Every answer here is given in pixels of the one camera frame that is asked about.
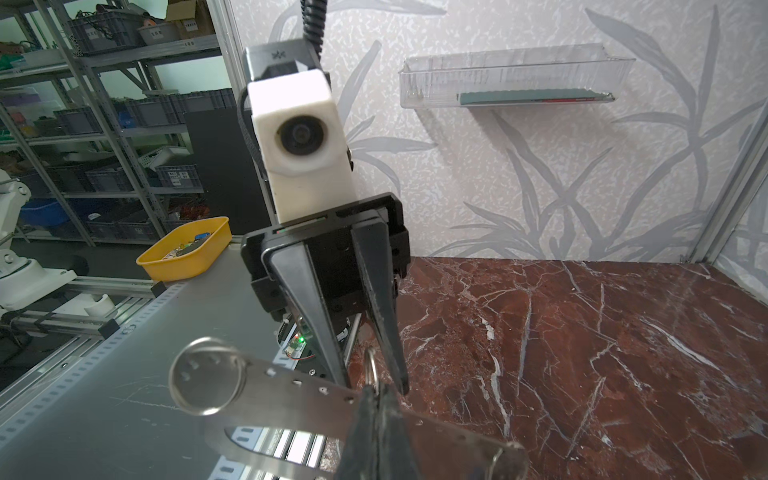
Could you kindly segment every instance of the wallpaper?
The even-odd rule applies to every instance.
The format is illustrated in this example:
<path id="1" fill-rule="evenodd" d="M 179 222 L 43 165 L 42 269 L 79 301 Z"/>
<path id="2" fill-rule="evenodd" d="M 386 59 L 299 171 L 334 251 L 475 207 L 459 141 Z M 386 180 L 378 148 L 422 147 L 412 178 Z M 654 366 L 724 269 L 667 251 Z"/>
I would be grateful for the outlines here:
<path id="1" fill-rule="evenodd" d="M 298 0 L 232 0 L 244 45 Z M 330 0 L 323 68 L 360 197 L 402 200 L 416 256 L 677 262 L 768 95 L 768 2 Z M 610 104 L 403 109 L 407 57 L 602 42 Z"/>
<path id="2" fill-rule="evenodd" d="M 715 265 L 768 303 L 768 182 L 763 182 Z"/>

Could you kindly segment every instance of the camera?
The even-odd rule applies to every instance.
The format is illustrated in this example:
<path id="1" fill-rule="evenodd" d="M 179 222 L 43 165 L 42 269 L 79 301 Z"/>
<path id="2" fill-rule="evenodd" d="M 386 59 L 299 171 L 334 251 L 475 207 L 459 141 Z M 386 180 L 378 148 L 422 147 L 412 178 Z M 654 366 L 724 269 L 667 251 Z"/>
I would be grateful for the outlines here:
<path id="1" fill-rule="evenodd" d="M 280 223 L 357 200 L 346 136 L 322 70 L 251 81 L 248 97 Z"/>

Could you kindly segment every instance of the black panel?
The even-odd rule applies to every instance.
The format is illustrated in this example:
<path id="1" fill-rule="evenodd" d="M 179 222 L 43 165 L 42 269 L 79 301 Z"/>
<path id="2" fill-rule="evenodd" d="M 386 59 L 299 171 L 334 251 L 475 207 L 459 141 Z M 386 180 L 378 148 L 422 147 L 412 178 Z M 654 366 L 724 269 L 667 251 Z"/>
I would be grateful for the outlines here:
<path id="1" fill-rule="evenodd" d="M 195 111 L 185 116 L 211 215 L 229 217 L 234 235 L 268 227 L 270 218 L 256 168 L 240 134 L 237 109 Z"/>

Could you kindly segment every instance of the storage rack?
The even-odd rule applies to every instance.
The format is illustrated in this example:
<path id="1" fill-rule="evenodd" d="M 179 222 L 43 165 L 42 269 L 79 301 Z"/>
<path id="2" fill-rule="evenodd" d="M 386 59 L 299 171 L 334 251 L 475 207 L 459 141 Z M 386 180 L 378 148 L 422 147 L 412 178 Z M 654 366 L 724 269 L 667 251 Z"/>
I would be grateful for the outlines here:
<path id="1" fill-rule="evenodd" d="M 72 50 L 68 48 L 68 43 L 62 37 L 58 26 L 55 24 L 54 19 L 48 10 L 48 8 L 50 8 L 53 11 L 59 24 L 64 29 L 65 34 L 71 36 L 68 24 L 70 18 L 64 8 L 64 1 L 33 0 L 27 5 L 20 5 L 18 1 L 13 1 L 13 7 L 3 6 L 3 3 L 4 2 L 0 0 L 0 14 L 12 15 L 17 23 L 19 23 L 25 37 L 29 41 L 38 43 L 38 39 L 24 15 L 24 12 L 29 11 L 30 7 L 34 6 L 40 13 L 53 40 L 61 50 L 65 61 L 60 64 L 47 65 L 40 68 L 2 72 L 0 73 L 0 88 L 10 88 L 24 84 L 51 81 L 58 92 L 58 95 L 61 97 L 62 102 L 70 105 L 71 99 L 69 98 L 61 79 L 73 78 L 75 84 L 79 87 L 79 90 L 83 92 L 85 102 L 93 111 L 102 130 L 102 133 L 100 134 L 26 138 L 15 125 L 8 111 L 5 110 L 5 107 L 0 104 L 0 121 L 6 125 L 14 138 L 13 141 L 0 142 L 0 147 L 16 147 L 30 160 L 41 179 L 51 191 L 49 194 L 36 194 L 35 196 L 56 199 L 81 235 L 80 239 L 64 239 L 48 235 L 42 236 L 27 233 L 23 238 L 25 238 L 25 240 L 81 240 L 89 246 L 94 246 L 95 243 L 153 243 L 146 240 L 93 238 L 89 234 L 87 227 L 82 223 L 80 217 L 75 213 L 69 202 L 67 202 L 68 199 L 73 198 L 136 198 L 141 202 L 144 210 L 146 210 L 147 216 L 154 229 L 157 231 L 158 236 L 162 237 L 165 235 L 163 220 L 165 220 L 167 216 L 167 211 L 164 208 L 161 199 L 158 199 L 158 196 L 203 193 L 202 188 L 180 189 L 153 187 L 149 184 L 144 169 L 138 162 L 138 154 L 131 139 L 133 137 L 146 135 L 180 134 L 187 131 L 187 126 L 185 124 L 179 124 L 164 127 L 137 127 L 123 129 L 118 121 L 118 113 L 116 112 L 104 85 L 101 83 L 99 74 L 104 71 L 120 71 L 143 90 L 160 90 L 162 89 L 162 86 L 155 70 L 156 65 L 219 56 L 221 55 L 221 50 L 217 36 L 209 35 L 207 37 L 173 41 L 159 45 L 78 58 L 75 57 Z M 134 68 L 138 73 L 138 77 L 132 75 L 128 70 L 129 68 Z M 107 141 L 109 143 L 120 165 L 123 167 L 123 170 L 133 187 L 133 191 L 61 192 L 51 179 L 50 175 L 48 175 L 39 156 L 32 149 L 32 147 L 37 145 L 88 141 Z"/>

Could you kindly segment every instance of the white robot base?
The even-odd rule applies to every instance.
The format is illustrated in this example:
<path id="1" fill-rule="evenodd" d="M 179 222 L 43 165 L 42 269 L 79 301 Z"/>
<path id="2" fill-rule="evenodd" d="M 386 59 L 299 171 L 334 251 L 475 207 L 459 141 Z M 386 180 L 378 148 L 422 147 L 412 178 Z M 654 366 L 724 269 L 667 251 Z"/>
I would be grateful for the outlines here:
<path id="1" fill-rule="evenodd" d="M 72 270 L 43 268 L 37 260 L 0 278 L 0 313 L 19 310 L 74 280 Z"/>

